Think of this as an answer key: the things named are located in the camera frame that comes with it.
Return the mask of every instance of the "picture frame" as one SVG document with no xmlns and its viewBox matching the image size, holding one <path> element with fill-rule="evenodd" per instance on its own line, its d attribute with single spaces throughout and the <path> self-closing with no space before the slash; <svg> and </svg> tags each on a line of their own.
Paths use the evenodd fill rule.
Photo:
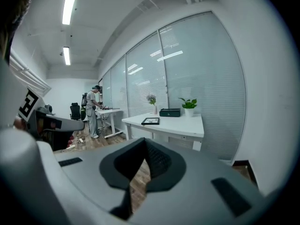
<svg viewBox="0 0 300 225">
<path fill-rule="evenodd" d="M 145 118 L 142 125 L 159 125 L 159 118 Z"/>
</svg>

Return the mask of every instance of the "t-shirt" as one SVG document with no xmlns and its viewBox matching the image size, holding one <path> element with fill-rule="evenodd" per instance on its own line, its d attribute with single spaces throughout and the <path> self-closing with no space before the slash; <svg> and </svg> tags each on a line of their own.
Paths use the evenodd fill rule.
<svg viewBox="0 0 300 225">
<path fill-rule="evenodd" d="M 93 91 L 89 91 L 86 95 L 86 109 L 91 109 L 95 106 L 95 104 L 92 102 L 93 100 L 96 100 L 95 94 Z"/>
</svg>

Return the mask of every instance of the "vase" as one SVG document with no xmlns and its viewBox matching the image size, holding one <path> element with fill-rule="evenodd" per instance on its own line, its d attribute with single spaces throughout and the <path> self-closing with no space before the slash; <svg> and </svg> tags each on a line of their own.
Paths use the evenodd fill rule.
<svg viewBox="0 0 300 225">
<path fill-rule="evenodd" d="M 194 115 L 194 108 L 185 108 L 184 112 L 186 114 L 186 117 L 192 118 Z"/>
<path fill-rule="evenodd" d="M 156 107 L 155 105 L 154 105 L 154 110 L 153 110 L 153 114 L 157 114 L 158 113 L 158 107 Z"/>
</svg>

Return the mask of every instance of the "black picture frame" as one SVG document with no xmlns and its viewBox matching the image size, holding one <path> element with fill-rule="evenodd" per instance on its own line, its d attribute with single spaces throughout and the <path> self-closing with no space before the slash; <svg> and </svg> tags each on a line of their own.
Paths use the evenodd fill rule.
<svg viewBox="0 0 300 225">
<path fill-rule="evenodd" d="M 147 119 L 157 119 L 157 122 L 153 122 L 153 123 L 145 122 Z M 159 125 L 159 118 L 145 118 L 141 124 L 142 125 Z"/>
</svg>

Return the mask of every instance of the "box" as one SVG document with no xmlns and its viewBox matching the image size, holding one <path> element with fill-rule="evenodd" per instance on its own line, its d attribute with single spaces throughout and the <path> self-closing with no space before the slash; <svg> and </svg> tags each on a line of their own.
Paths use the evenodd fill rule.
<svg viewBox="0 0 300 225">
<path fill-rule="evenodd" d="M 180 108 L 164 108 L 160 110 L 161 117 L 180 117 Z"/>
</svg>

